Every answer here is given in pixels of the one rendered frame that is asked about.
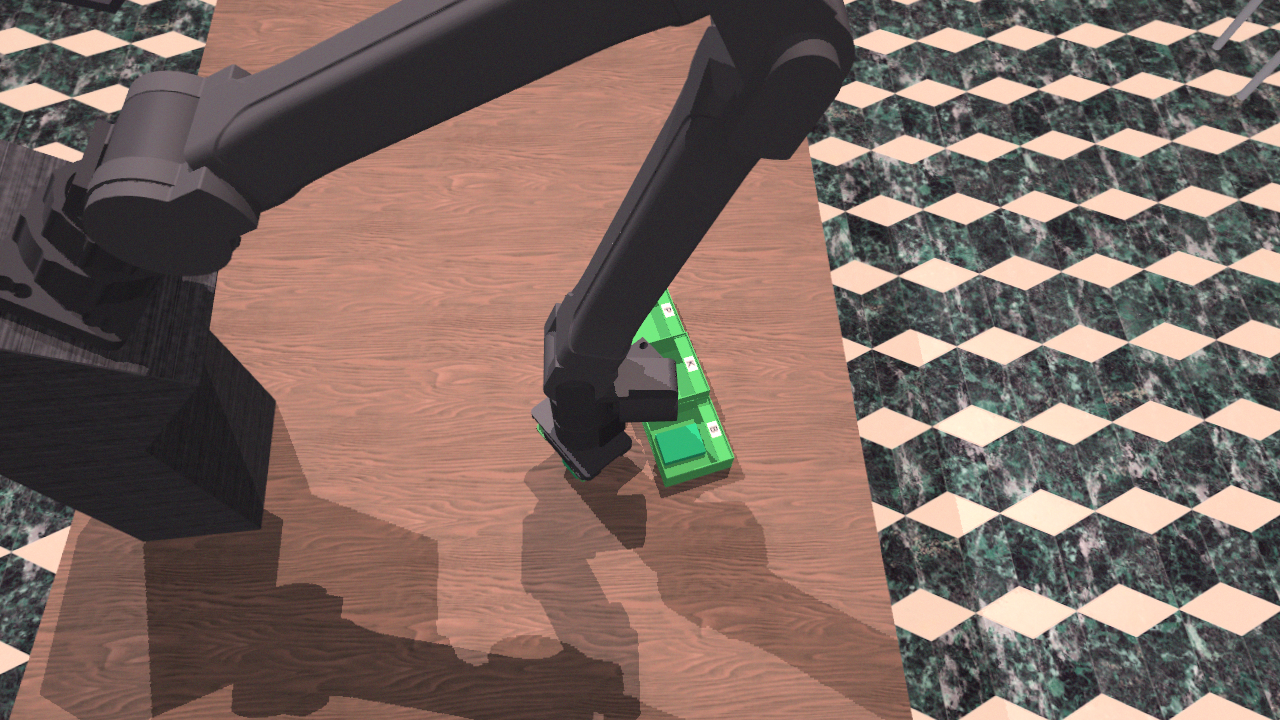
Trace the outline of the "green three-compartment tray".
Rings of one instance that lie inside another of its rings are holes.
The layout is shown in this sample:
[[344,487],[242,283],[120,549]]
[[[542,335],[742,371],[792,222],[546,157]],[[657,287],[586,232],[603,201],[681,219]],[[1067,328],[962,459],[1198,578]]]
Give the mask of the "green three-compartment tray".
[[[675,486],[732,468],[733,452],[724,436],[716,407],[710,401],[710,388],[707,378],[701,372],[689,334],[684,331],[668,290],[660,296],[652,313],[649,313],[643,325],[640,325],[637,333],[634,336],[632,345],[643,337],[662,357],[673,359],[677,368],[677,421],[643,421],[664,486]],[[666,466],[655,436],[694,423],[698,425],[707,454]]]

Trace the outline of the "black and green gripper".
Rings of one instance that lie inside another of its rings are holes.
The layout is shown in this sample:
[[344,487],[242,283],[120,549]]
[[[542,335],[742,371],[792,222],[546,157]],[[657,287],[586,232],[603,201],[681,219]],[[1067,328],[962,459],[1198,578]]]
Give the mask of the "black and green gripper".
[[552,414],[548,397],[532,407],[531,415],[538,421],[540,436],[561,455],[581,482],[593,480],[603,468],[632,447],[632,439],[625,430],[599,447],[599,427],[605,420],[607,409],[602,421],[589,430],[568,430],[561,427]]

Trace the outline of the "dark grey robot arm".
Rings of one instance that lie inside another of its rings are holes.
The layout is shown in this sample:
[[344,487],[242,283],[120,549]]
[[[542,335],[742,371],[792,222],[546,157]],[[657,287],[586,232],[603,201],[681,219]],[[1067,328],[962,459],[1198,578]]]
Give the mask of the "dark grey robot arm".
[[677,421],[676,361],[634,336],[756,161],[792,158],[837,97],[855,58],[844,0],[401,0],[255,74],[140,76],[0,243],[0,310],[122,348],[166,274],[221,270],[262,211],[332,170],[707,15],[675,108],[544,325],[561,427],[607,409],[603,447],[628,421]]

